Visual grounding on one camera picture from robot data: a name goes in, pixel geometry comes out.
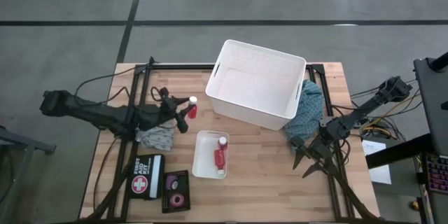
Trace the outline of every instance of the black case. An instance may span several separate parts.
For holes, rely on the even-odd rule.
[[[169,175],[175,175],[178,177],[178,187],[175,190],[167,189],[167,177]],[[173,206],[169,203],[170,198],[176,193],[181,194],[184,197],[184,203],[182,206]],[[162,183],[162,213],[168,214],[179,211],[187,211],[190,210],[190,208],[190,184],[188,181],[188,170],[173,171],[164,174]]]
[[[159,160],[160,165],[154,167],[154,162]],[[153,178],[153,172],[158,169],[158,176]],[[131,167],[127,187],[132,199],[156,200],[162,196],[162,178],[165,172],[165,156],[162,154],[138,155]]]

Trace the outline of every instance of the wooden tabletop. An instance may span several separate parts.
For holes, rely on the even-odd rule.
[[[328,89],[333,104],[351,106],[349,91],[339,62],[322,63],[325,67]],[[134,67],[135,64],[118,64],[115,72]],[[198,112],[189,120],[189,130],[180,134],[176,130],[172,151],[160,151],[139,147],[138,154],[162,153],[165,155],[165,172],[187,169],[190,172],[191,210],[178,213],[162,213],[161,199],[143,201],[132,199],[127,221],[160,222],[268,222],[268,221],[331,221],[334,220],[328,180],[326,175],[315,172],[303,179],[302,175],[312,162],[304,159],[292,170],[294,154],[286,142],[284,131],[272,131],[214,113],[205,95],[205,87],[211,71],[160,70],[152,71],[150,87],[167,87],[171,95],[198,98]],[[110,95],[122,86],[130,89],[132,71],[113,79]],[[153,102],[147,94],[148,103]],[[127,95],[118,95],[110,106],[127,105]],[[227,176],[222,180],[197,178],[191,173],[195,152],[196,134],[200,130],[216,130],[230,135]],[[360,200],[375,215],[379,215],[367,164],[360,139],[348,138],[351,144],[350,162],[346,172],[350,186]],[[113,141],[109,131],[99,135],[90,177],[87,183],[80,217],[93,211],[93,188],[104,155]],[[112,185],[118,156],[116,141],[106,161],[98,182],[98,205]],[[117,215],[121,210],[124,184],[118,194]],[[344,209],[343,197],[338,190],[339,202]]]

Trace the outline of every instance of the white bottle cap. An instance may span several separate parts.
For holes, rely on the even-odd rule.
[[[190,103],[191,105],[196,105],[196,103],[197,103],[197,98],[196,98],[196,97],[190,97],[190,99],[189,99],[189,103]]]
[[[226,145],[227,144],[227,139],[224,136],[222,136],[222,137],[219,138],[218,142],[219,142],[220,145]]]

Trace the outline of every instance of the gray cloth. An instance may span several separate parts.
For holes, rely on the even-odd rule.
[[[170,151],[174,141],[174,123],[169,120],[161,124],[161,127],[154,127],[146,131],[136,130],[135,140],[141,142],[144,148],[156,148],[162,151]]]
[[[314,82],[305,80],[302,84],[297,114],[285,125],[288,140],[294,136],[299,136],[305,141],[309,139],[319,128],[322,114],[322,90]]]

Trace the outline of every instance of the gray floor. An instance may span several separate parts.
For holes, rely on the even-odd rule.
[[[436,20],[447,19],[445,0],[141,0],[137,20]],[[132,0],[0,0],[4,20],[126,20]],[[45,90],[67,89],[113,72],[124,27],[1,27],[0,124],[56,143],[53,156],[37,154],[17,204],[20,221],[54,223],[77,217],[98,131],[72,118],[40,114]],[[343,62],[351,92],[392,75],[412,80],[412,60],[448,50],[448,26],[364,27],[135,27],[125,62],[214,62],[226,39],[302,56]],[[105,99],[110,80],[81,95]],[[375,114],[386,111],[381,108]],[[396,122],[407,138],[428,131],[419,108]],[[383,217],[415,221],[408,197],[377,192]]]

